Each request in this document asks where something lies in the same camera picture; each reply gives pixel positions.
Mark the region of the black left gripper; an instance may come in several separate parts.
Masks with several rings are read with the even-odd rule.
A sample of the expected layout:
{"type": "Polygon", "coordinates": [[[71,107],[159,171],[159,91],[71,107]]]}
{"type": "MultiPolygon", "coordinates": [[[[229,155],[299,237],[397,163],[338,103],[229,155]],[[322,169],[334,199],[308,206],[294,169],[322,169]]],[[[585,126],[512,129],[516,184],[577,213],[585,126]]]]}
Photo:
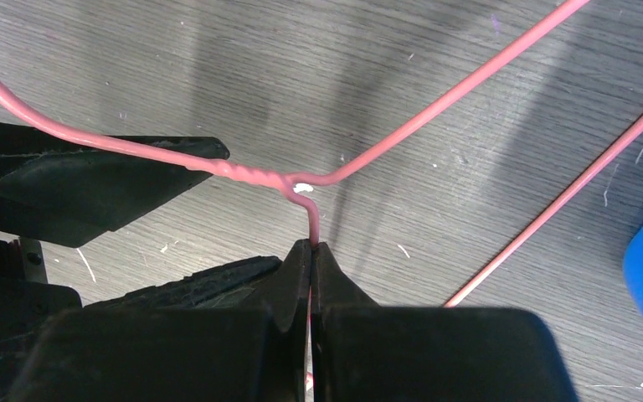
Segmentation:
{"type": "Polygon", "coordinates": [[[210,173],[66,142],[0,122],[0,401],[42,324],[82,306],[48,282],[41,244],[80,247],[210,178],[210,173]]]}

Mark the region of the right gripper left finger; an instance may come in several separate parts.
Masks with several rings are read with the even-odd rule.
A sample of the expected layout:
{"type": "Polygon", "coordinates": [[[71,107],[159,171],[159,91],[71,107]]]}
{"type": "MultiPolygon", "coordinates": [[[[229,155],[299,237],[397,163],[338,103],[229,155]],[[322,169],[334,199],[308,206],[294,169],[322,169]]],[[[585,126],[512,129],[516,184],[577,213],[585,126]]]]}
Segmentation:
{"type": "Polygon", "coordinates": [[[313,246],[298,240],[285,259],[257,256],[149,286],[89,309],[130,316],[151,344],[137,352],[172,359],[147,363],[204,401],[302,401],[313,246]]]}

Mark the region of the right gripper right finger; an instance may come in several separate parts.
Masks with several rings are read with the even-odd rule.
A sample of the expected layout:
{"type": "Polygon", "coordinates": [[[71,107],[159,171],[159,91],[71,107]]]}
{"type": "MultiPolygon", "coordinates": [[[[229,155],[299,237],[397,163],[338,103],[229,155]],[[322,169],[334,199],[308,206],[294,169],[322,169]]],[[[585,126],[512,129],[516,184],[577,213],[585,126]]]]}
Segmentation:
{"type": "Polygon", "coordinates": [[[325,363],[330,356],[322,350],[326,334],[323,324],[325,308],[336,305],[378,307],[378,303],[342,271],[326,242],[320,242],[312,253],[310,293],[313,394],[315,401],[324,401],[325,363]]]}

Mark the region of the pink wire hanger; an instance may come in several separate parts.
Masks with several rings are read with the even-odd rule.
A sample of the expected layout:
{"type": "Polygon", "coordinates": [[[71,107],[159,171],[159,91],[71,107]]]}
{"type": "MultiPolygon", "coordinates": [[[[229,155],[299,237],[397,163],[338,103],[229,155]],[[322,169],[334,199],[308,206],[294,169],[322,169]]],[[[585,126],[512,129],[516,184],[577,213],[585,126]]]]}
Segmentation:
{"type": "MultiPolygon", "coordinates": [[[[554,1],[0,1],[0,80],[56,121],[215,136],[234,162],[327,173],[553,11],[554,1]]],[[[643,1],[593,1],[392,151],[306,188],[378,302],[438,305],[643,112],[643,1]]],[[[622,255],[643,132],[467,298],[522,307],[584,400],[643,401],[622,255]]]]}

